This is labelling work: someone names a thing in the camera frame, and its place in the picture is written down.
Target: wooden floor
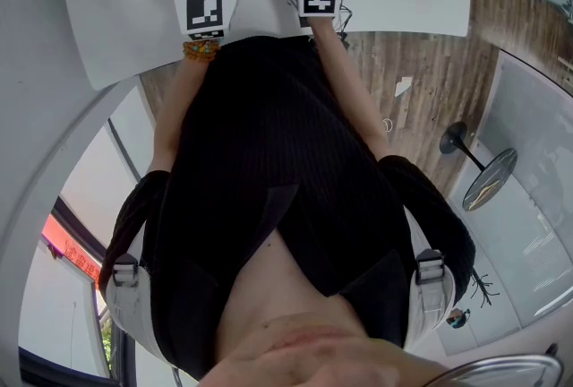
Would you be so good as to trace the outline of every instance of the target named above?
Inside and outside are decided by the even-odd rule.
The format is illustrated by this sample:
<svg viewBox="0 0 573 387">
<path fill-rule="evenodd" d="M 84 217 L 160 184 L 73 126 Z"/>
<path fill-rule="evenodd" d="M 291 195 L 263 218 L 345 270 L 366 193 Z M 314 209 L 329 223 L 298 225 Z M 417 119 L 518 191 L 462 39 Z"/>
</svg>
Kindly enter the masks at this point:
<svg viewBox="0 0 573 387">
<path fill-rule="evenodd" d="M 448 194 L 463 163 L 460 153 L 442 156 L 438 142 L 459 120 L 477 128 L 500 49 L 530 64 L 573 94 L 557 56 L 570 57 L 571 34 L 560 10 L 543 0 L 472 0 L 465 38 L 399 32 L 349 35 L 358 63 L 381 113 L 392 119 L 389 139 Z M 141 75 L 155 115 L 175 64 Z M 394 98 L 395 85 L 413 77 L 410 90 Z"/>
</svg>

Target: neck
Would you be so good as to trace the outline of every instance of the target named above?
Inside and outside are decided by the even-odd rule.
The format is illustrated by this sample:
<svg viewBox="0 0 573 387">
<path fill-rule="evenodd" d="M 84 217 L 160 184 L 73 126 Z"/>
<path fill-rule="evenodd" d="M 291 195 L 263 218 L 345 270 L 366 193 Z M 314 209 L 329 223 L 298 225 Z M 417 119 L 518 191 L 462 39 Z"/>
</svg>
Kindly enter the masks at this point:
<svg viewBox="0 0 573 387">
<path fill-rule="evenodd" d="M 235 279 L 218 326 L 216 361 L 267 322 L 295 314 L 313 314 L 354 334 L 366 335 L 343 297 L 325 297 L 314 288 L 275 229 Z"/>
</svg>

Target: small round table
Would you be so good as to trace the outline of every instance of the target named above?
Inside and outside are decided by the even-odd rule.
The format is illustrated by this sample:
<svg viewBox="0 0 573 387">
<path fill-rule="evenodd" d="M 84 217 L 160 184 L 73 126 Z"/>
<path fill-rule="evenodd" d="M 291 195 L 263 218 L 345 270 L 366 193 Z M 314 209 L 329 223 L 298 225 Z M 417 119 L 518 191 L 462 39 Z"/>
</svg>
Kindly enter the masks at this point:
<svg viewBox="0 0 573 387">
<path fill-rule="evenodd" d="M 465 123 L 460 121 L 450 125 L 441 136 L 440 151 L 442 154 L 450 154 L 455 150 L 462 150 L 482 171 L 470 185 L 466 196 L 464 196 L 464 201 L 462 201 L 462 207 L 465 211 L 474 211 L 495 196 L 508 181 L 517 163 L 517 151 L 508 148 L 493 158 L 487 166 L 484 166 L 465 146 L 466 134 L 467 126 Z"/>
</svg>

